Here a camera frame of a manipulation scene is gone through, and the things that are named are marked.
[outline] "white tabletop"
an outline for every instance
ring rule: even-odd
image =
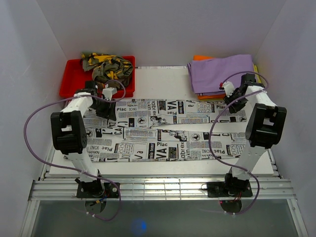
[[[192,93],[187,69],[136,69],[137,99],[178,99],[197,100]],[[250,117],[252,108],[245,107],[247,117]],[[246,122],[219,123],[214,132],[245,132]],[[175,124],[165,125],[164,129],[186,131],[209,131],[211,124]],[[234,164],[237,158],[226,159]],[[53,163],[73,167],[71,161],[63,158],[60,151],[56,151]],[[224,175],[230,167],[216,160],[194,160],[176,162],[94,162],[103,176],[208,176]],[[255,175],[272,175],[273,169],[270,158],[265,152],[254,167]],[[77,174],[75,171],[51,167],[50,175],[67,176]]]

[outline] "crumpled fabric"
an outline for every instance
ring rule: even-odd
[[[108,80],[118,80],[125,87],[129,85],[134,69],[130,61],[103,53],[82,53],[81,57],[83,70],[85,72],[93,70],[92,79],[97,82],[99,88],[105,88]],[[110,83],[109,86],[122,89],[121,85],[115,82]]]

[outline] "stack of folded cloths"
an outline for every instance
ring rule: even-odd
[[[211,58],[194,56],[188,64],[192,90],[200,100],[224,98],[225,92],[220,90],[220,83],[234,73],[254,71],[251,55],[241,54],[228,58]],[[229,79],[235,86],[240,86],[242,74]]]

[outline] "cable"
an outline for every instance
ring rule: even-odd
[[[212,127],[211,127],[210,132],[209,132],[209,136],[208,136],[209,149],[210,149],[210,151],[211,151],[213,157],[214,157],[217,161],[221,162],[221,163],[224,164],[224,165],[228,165],[228,166],[230,166],[230,167],[234,167],[234,168],[238,168],[238,169],[242,169],[242,170],[246,171],[246,172],[247,172],[251,177],[253,177],[253,178],[256,180],[256,182],[257,182],[257,186],[258,186],[257,193],[256,193],[254,199],[252,200],[251,204],[250,204],[248,207],[246,207],[246,208],[245,208],[243,211],[241,211],[241,212],[237,212],[237,213],[224,212],[224,213],[228,213],[228,214],[231,214],[231,215],[240,215],[240,214],[243,214],[243,213],[245,213],[246,211],[248,211],[248,210],[253,206],[253,204],[256,202],[256,200],[257,200],[257,198],[258,198],[258,195],[259,195],[259,192],[260,192],[260,183],[259,183],[258,178],[257,178],[255,175],[253,175],[250,171],[248,171],[247,169],[245,169],[245,168],[243,168],[243,167],[241,167],[241,166],[235,165],[235,164],[226,163],[226,162],[222,161],[221,159],[219,159],[219,158],[216,156],[216,154],[214,153],[213,149],[212,149],[212,146],[211,146],[211,144],[212,144],[212,143],[211,143],[211,136],[212,136],[212,133],[213,133],[215,124],[218,122],[219,117],[220,117],[231,105],[233,105],[233,104],[234,104],[236,101],[238,101],[238,100],[241,100],[241,99],[246,98],[246,97],[251,96],[251,95],[255,95],[255,94],[261,93],[262,91],[266,91],[266,90],[269,88],[269,82],[267,81],[267,79],[266,79],[263,75],[261,75],[261,74],[259,74],[259,73],[256,73],[256,72],[251,72],[251,71],[244,71],[244,72],[238,72],[238,73],[232,74],[232,75],[230,75],[229,77],[227,77],[222,83],[226,82],[229,78],[231,78],[231,77],[233,77],[233,76],[235,76],[235,75],[238,75],[238,74],[242,74],[242,73],[251,73],[251,74],[256,74],[256,75],[260,76],[260,77],[266,82],[266,84],[267,84],[266,87],[262,88],[262,90],[255,91],[255,92],[252,92],[252,93],[247,94],[247,95],[243,95],[243,96],[237,98],[236,100],[232,101],[231,103],[229,103],[229,104],[219,113],[219,115],[216,117],[214,123],[212,124]],[[219,211],[204,210],[204,209],[201,209],[201,210],[202,210],[202,211],[206,211],[206,212],[222,213],[222,212],[219,212]]]
[[[87,175],[87,176],[89,176],[89,177],[95,178],[95,179],[104,180],[104,181],[106,181],[106,182],[109,182],[109,183],[113,184],[114,187],[117,188],[117,190],[118,190],[118,197],[119,197],[119,205],[118,205],[118,209],[117,209],[116,213],[113,215],[113,217],[107,219],[107,218],[103,218],[103,217],[98,216],[98,215],[95,215],[95,214],[91,214],[93,217],[96,217],[96,218],[98,218],[98,219],[100,219],[100,220],[103,220],[103,221],[111,221],[111,220],[113,220],[113,219],[118,215],[118,213],[119,213],[119,211],[120,211],[120,207],[121,207],[121,194],[120,194],[120,190],[119,190],[118,185],[116,185],[116,183],[114,183],[112,180],[109,180],[109,179],[106,179],[106,178],[103,178],[103,177],[98,177],[98,176],[89,174],[89,173],[87,173],[87,172],[85,172],[85,171],[83,171],[83,170],[80,170],[80,169],[77,169],[77,168],[68,167],[68,166],[53,164],[53,163],[50,163],[50,162],[47,162],[47,161],[41,159],[41,158],[33,151],[33,149],[31,148],[30,143],[29,143],[29,140],[28,140],[28,137],[27,137],[26,131],[27,131],[27,127],[28,127],[28,124],[29,124],[31,118],[32,118],[35,114],[37,114],[39,111],[41,111],[41,110],[43,110],[43,109],[45,109],[45,108],[47,108],[47,107],[49,107],[49,106],[52,106],[52,105],[56,105],[56,104],[59,104],[59,103],[62,103],[62,102],[66,102],[66,101],[70,101],[70,100],[73,100],[73,99],[76,99],[76,98],[80,98],[80,97],[92,97],[92,98],[94,98],[94,99],[96,99],[96,100],[105,101],[105,102],[107,102],[107,103],[115,103],[115,102],[117,102],[117,101],[120,101],[121,99],[123,99],[123,98],[125,97],[125,95],[126,95],[126,89],[125,89],[124,85],[123,85],[120,81],[116,80],[116,82],[118,82],[118,83],[122,86],[122,88],[123,88],[123,90],[124,90],[123,96],[122,96],[121,98],[117,99],[117,100],[108,101],[108,100],[101,99],[101,98],[99,98],[99,97],[97,97],[97,96],[94,96],[94,95],[80,95],[80,96],[74,96],[74,97],[71,97],[71,98],[66,98],[66,99],[63,99],[63,100],[60,100],[60,101],[57,101],[57,102],[52,102],[52,103],[49,103],[49,104],[47,104],[47,105],[44,105],[44,106],[38,108],[38,109],[35,110],[33,113],[31,113],[31,115],[26,119],[25,124],[24,124],[24,128],[23,128],[23,136],[24,136],[25,144],[26,144],[27,148],[29,149],[30,153],[31,153],[38,161],[40,161],[40,162],[42,162],[42,163],[44,163],[44,164],[50,165],[50,166],[57,167],[57,168],[74,170],[74,171],[77,171],[77,172],[79,172],[79,173],[83,173],[83,174],[85,174],[85,175]]]

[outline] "newspaper print fabric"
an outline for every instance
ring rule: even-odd
[[[130,99],[117,102],[117,121],[89,110],[83,117],[87,151],[95,162],[183,161],[213,159],[208,132],[163,130],[161,124],[212,123],[224,102]],[[245,111],[225,113],[220,122],[245,122]],[[213,133],[212,148],[223,159],[237,158],[245,133]]]

